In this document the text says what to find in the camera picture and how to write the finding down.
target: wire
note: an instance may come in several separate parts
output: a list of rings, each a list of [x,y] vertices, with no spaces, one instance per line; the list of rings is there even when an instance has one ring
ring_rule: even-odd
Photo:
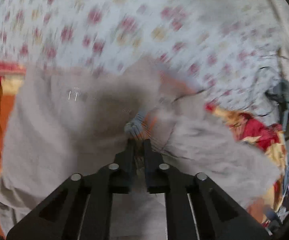
[[[252,85],[251,85],[251,90],[249,91],[249,95],[248,95],[248,97],[247,97],[247,102],[250,102],[249,105],[246,106],[246,107],[243,107],[243,108],[241,108],[241,109],[237,109],[237,111],[246,110],[246,109],[250,108],[250,107],[254,104],[254,98],[253,98],[254,88],[255,88],[255,85],[256,85],[256,83],[257,83],[257,81],[258,81],[259,73],[260,73],[261,70],[263,70],[263,69],[269,69],[269,70],[271,70],[271,71],[274,71],[275,73],[278,73],[278,71],[276,71],[273,67],[270,67],[270,66],[266,66],[266,67],[261,67],[261,68],[259,68],[259,69],[257,70],[257,72],[255,73],[255,75],[254,75],[254,80],[253,80],[253,83],[252,83]],[[272,105],[271,110],[270,110],[269,112],[267,112],[266,114],[255,114],[255,115],[257,115],[257,116],[259,116],[259,117],[265,117],[265,116],[271,114],[271,113],[274,111],[274,109],[275,109],[275,106]]]

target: round metal bolt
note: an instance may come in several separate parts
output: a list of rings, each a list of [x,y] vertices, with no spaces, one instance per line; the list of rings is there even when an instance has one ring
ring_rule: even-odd
[[[109,165],[109,169],[111,169],[111,170],[117,170],[117,169],[119,169],[119,165],[117,164],[117,163],[111,163],[110,165]]]
[[[81,179],[81,175],[79,173],[75,173],[71,175],[71,180],[77,181]]]
[[[159,165],[159,168],[160,168],[160,170],[167,170],[167,169],[170,168],[170,166],[169,166],[169,164],[161,163],[161,164]]]
[[[208,176],[204,174],[203,172],[198,173],[196,176],[200,180],[206,180],[208,178]]]

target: flower pattern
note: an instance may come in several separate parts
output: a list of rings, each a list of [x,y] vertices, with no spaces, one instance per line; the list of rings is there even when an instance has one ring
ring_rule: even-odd
[[[0,0],[0,60],[119,74],[151,54],[227,108],[278,69],[280,32],[267,0]],[[277,80],[262,76],[256,98]]]

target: floral fabric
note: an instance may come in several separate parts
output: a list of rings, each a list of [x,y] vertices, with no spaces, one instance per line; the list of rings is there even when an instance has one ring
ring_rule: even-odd
[[[267,0],[0,0],[0,60],[119,74],[151,54],[235,109],[277,69],[280,30]],[[260,76],[256,99],[278,75]]]

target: gray fabric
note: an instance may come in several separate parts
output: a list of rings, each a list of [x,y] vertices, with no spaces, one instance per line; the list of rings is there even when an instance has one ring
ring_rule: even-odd
[[[0,223],[5,234],[72,173],[95,173],[125,148],[124,125],[141,105],[154,106],[158,98],[159,80],[143,75],[141,82],[132,69],[121,77],[98,78],[28,70],[4,139]],[[68,100],[75,86],[86,100]],[[172,118],[176,126],[163,150],[165,160],[185,173],[204,171],[240,203],[263,194],[278,169],[254,147],[235,143],[223,125],[203,114],[192,116],[203,113],[201,95],[187,99],[191,103],[183,98],[172,105],[191,120]],[[153,136],[158,142],[166,137]],[[163,196],[146,193],[142,168],[132,194],[114,197],[111,237],[164,239],[165,227]]]

